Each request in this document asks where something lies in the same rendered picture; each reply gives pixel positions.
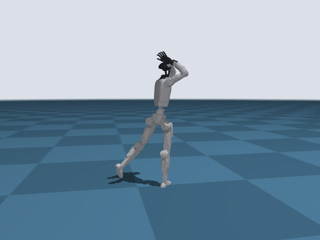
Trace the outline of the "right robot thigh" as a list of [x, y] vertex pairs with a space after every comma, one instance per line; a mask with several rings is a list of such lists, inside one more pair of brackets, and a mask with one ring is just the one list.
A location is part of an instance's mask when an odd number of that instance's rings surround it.
[[172, 145], [172, 138], [173, 138], [173, 124], [166, 120], [161, 120], [161, 129], [164, 131], [162, 134], [163, 137], [163, 150], [160, 152], [160, 157], [162, 159], [166, 159], [166, 152], [170, 153], [171, 145]]

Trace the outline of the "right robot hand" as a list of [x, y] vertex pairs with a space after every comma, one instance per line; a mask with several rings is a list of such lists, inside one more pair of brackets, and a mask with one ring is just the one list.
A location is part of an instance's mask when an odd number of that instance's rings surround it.
[[[164, 56], [164, 57], [163, 57], [163, 56]], [[173, 65], [173, 62], [178, 63], [178, 61], [176, 61], [176, 60], [174, 60], [174, 59], [171, 60], [171, 58], [169, 58], [169, 57], [167, 57], [167, 56], [165, 56], [165, 55], [163, 55], [163, 56], [162, 56], [162, 58], [161, 58], [161, 59], [162, 59], [161, 62], [166, 63], [166, 65], [167, 65], [167, 64], [171, 64], [172, 66], [174, 66], [174, 65]]]

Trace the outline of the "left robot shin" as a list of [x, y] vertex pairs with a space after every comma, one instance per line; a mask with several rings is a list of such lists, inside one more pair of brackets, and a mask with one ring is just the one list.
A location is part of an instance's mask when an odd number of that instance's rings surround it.
[[[137, 141], [138, 142], [138, 141]], [[136, 142], [136, 143], [137, 143]], [[137, 150], [135, 149], [135, 145], [136, 143], [134, 144], [134, 146], [129, 150], [129, 152], [127, 153], [125, 159], [123, 160], [123, 162], [121, 163], [121, 167], [122, 169], [130, 162], [132, 161], [140, 152], [141, 150]]]

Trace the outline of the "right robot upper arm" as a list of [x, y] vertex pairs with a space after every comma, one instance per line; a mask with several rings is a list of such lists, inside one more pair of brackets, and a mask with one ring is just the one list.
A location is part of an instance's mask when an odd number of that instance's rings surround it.
[[171, 87], [172, 85], [174, 85], [174, 83], [178, 82], [184, 77], [187, 77], [188, 74], [189, 72], [186, 70], [185, 73], [176, 74], [173, 77], [166, 79], [163, 84], [165, 87]]

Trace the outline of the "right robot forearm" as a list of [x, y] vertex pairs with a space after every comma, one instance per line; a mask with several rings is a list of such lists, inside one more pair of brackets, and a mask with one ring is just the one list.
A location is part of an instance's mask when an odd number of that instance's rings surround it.
[[184, 74], [184, 73], [186, 72], [185, 67], [184, 67], [183, 65], [181, 65], [179, 62], [175, 62], [175, 61], [174, 61], [172, 65], [173, 65], [176, 69], [178, 69], [181, 74]]

